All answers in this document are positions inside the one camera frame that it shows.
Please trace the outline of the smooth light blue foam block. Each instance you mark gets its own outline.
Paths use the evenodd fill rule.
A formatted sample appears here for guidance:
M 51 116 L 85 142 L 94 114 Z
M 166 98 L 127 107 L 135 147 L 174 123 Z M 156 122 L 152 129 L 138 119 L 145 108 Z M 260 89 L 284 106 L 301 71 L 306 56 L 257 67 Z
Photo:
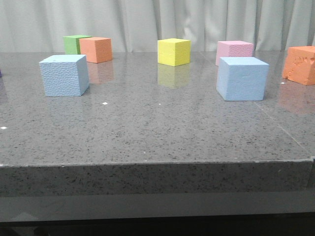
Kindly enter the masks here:
M 268 71 L 255 57 L 221 57 L 216 89 L 225 101 L 262 101 Z

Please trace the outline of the textured light blue foam block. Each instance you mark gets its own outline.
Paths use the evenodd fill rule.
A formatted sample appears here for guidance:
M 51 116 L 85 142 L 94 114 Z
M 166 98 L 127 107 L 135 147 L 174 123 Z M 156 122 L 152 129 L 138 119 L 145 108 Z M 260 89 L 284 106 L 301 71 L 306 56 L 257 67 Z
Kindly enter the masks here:
M 46 96 L 81 96 L 89 87 L 85 55 L 53 55 L 39 67 Z

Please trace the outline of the yellow foam block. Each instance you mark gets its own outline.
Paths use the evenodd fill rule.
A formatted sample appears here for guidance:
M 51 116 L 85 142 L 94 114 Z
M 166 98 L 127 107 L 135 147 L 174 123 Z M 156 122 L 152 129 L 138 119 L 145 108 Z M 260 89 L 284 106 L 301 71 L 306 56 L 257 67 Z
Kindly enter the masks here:
M 191 41 L 169 38 L 157 41 L 157 62 L 179 66 L 190 63 Z

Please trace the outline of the smooth orange foam block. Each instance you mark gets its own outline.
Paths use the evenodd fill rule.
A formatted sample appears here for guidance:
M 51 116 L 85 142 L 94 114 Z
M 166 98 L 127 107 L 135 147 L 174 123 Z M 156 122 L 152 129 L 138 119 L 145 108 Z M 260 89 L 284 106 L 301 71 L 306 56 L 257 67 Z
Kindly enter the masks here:
M 102 63 L 113 58 L 111 38 L 81 38 L 79 39 L 79 44 L 80 52 L 86 55 L 87 62 Z

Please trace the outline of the pink foam block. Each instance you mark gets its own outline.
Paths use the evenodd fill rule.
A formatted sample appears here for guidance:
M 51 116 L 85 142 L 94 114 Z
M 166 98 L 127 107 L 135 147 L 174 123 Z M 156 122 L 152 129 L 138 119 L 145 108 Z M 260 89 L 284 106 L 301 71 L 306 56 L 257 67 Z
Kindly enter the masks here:
M 216 66 L 221 57 L 252 57 L 254 44 L 245 41 L 218 41 Z

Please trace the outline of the green foam block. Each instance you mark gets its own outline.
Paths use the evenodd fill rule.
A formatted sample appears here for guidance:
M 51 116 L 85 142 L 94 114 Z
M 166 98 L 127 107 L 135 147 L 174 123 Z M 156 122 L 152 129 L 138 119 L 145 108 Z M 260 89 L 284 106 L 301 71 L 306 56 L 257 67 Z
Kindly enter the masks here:
M 64 52 L 67 55 L 79 55 L 80 52 L 80 43 L 79 39 L 81 38 L 90 38 L 90 35 L 69 35 L 63 37 L 64 43 Z

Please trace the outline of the dented orange foam block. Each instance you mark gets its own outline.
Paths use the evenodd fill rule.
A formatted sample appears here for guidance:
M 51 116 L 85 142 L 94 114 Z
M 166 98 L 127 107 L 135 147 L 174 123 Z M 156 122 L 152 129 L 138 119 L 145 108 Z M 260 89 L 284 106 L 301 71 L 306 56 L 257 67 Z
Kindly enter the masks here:
M 315 84 L 315 47 L 290 47 L 282 77 L 306 86 Z

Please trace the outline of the grey pleated curtain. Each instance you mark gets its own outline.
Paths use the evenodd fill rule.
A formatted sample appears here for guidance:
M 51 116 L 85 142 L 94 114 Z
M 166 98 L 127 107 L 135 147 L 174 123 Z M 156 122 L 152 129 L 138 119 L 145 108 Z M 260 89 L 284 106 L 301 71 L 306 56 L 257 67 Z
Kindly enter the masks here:
M 193 51 L 218 41 L 285 50 L 315 42 L 312 0 L 3 0 L 2 52 L 62 52 L 63 37 L 112 39 L 115 52 L 154 52 L 157 41 L 189 39 Z

